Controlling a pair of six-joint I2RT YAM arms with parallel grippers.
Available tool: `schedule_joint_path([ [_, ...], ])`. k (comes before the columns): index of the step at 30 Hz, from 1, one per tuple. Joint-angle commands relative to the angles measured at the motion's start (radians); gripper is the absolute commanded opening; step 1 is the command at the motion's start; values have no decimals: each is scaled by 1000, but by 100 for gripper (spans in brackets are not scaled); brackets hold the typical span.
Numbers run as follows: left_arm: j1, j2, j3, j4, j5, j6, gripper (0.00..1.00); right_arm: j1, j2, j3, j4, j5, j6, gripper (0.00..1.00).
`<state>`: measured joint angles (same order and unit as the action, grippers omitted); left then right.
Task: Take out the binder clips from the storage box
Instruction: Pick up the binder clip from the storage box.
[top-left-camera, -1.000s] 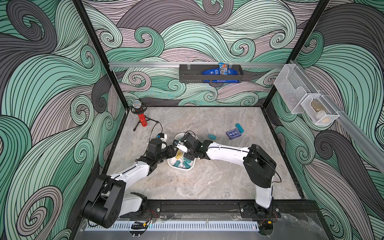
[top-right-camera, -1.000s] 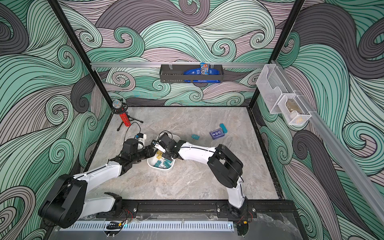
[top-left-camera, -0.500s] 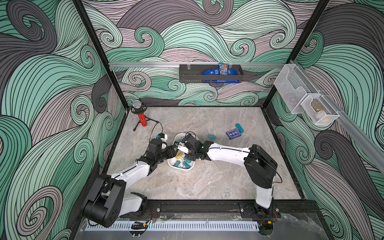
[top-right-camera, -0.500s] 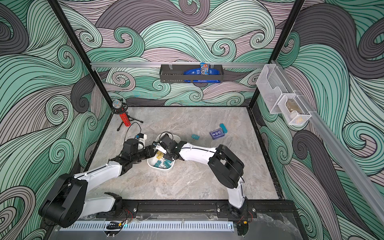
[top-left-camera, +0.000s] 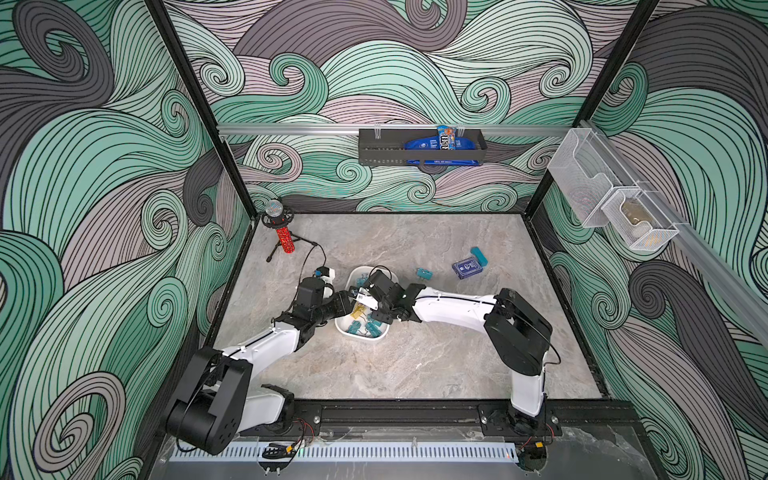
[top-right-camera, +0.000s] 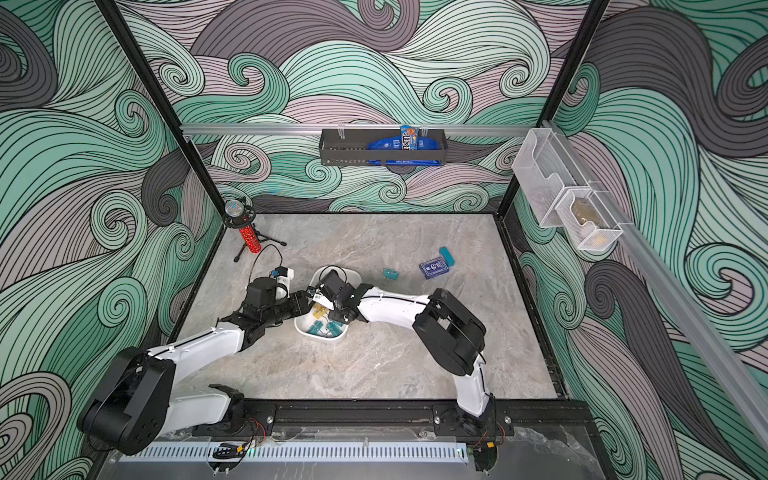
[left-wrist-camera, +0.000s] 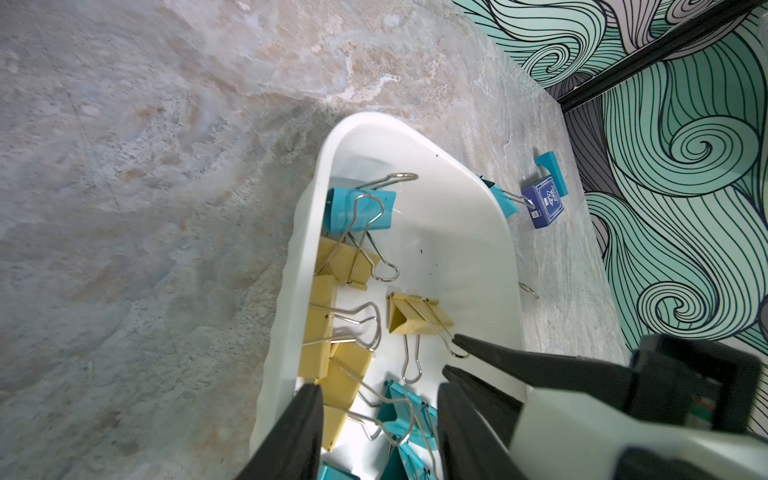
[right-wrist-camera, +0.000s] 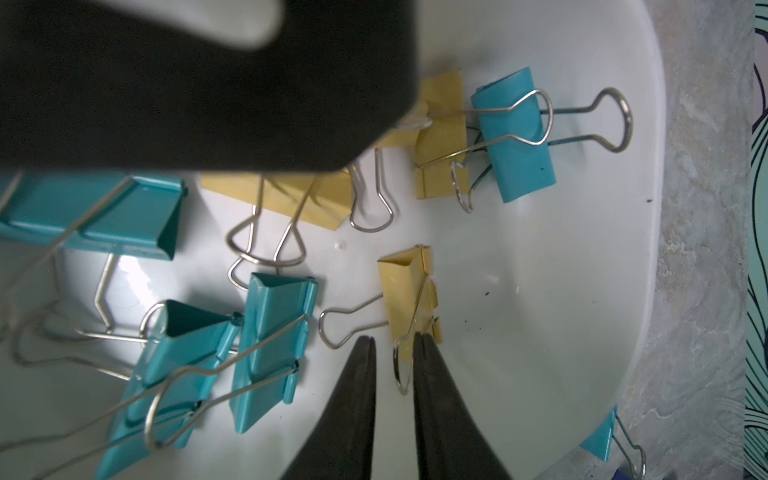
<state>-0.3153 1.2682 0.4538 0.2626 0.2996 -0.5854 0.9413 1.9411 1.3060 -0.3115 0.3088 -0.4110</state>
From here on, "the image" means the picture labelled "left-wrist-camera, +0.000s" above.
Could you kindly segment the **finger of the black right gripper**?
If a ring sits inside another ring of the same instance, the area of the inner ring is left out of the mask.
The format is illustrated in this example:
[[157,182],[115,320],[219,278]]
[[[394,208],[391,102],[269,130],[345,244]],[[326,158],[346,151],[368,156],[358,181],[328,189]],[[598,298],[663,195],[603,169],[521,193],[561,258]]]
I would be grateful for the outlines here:
[[514,432],[524,403],[460,368],[446,365],[442,374],[459,386],[495,432]]

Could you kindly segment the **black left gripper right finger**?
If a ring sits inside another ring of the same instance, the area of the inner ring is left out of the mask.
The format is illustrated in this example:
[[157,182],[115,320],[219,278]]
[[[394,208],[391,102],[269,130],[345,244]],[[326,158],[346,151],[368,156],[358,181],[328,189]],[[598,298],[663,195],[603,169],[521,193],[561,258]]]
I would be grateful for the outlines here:
[[460,387],[442,383],[437,404],[445,479],[525,479]]

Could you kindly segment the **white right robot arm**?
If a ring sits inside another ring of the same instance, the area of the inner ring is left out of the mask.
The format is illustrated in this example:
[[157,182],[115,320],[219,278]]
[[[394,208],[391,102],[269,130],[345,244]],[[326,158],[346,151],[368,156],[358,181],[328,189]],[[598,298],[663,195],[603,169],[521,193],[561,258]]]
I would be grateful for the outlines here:
[[628,366],[458,335],[530,387],[520,401],[446,366],[438,448],[449,479],[763,479],[747,430],[760,361],[713,341],[649,335]]

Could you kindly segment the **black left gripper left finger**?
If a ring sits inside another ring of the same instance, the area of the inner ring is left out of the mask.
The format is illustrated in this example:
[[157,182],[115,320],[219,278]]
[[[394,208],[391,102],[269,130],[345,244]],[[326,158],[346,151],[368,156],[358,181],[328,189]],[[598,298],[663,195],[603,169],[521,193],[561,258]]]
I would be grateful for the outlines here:
[[316,479],[323,423],[321,387],[302,386],[235,479]]

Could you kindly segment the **white plastic storage tray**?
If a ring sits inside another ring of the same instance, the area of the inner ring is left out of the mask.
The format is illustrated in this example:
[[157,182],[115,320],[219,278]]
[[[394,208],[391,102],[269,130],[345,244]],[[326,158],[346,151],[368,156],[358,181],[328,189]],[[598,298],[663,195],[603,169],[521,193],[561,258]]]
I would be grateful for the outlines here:
[[[454,337],[462,334],[514,350],[523,348],[516,255],[508,222],[476,174],[405,123],[381,113],[358,113],[341,121],[326,137],[314,178],[296,207],[250,440],[253,453],[299,389],[318,385],[319,380],[300,378],[298,367],[312,282],[320,276],[314,270],[319,240],[326,236],[323,217],[328,191],[396,172],[416,173],[419,179],[389,188],[397,193],[392,226],[374,231],[372,238],[384,257],[400,269],[399,278],[391,283],[371,278],[366,291],[338,282],[337,307],[352,309],[371,301],[382,315],[381,343],[365,382],[384,393],[384,383],[393,380],[437,409],[443,367],[452,365],[517,399],[525,398],[520,381],[472,355],[453,358],[436,336],[421,338],[421,380],[414,385],[401,380],[405,352],[403,338],[388,329],[390,292],[437,298],[454,321]],[[376,398],[365,391],[359,396],[352,409],[377,418],[378,409],[372,408]],[[403,445],[412,448],[436,479],[444,477],[439,449]],[[397,452],[399,447],[388,442],[386,432],[379,435],[375,424],[362,427],[348,420],[333,452],[321,445],[320,464],[362,479],[377,479],[390,448]]]

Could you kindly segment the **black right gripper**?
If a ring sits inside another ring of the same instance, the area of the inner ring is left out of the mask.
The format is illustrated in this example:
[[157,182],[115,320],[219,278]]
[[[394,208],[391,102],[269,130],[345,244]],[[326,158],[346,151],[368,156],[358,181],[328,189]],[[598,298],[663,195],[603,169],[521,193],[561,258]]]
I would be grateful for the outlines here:
[[588,358],[514,350],[458,334],[453,343],[532,387],[627,396],[635,419],[745,434],[761,373],[757,357],[707,340],[647,335],[630,368]]

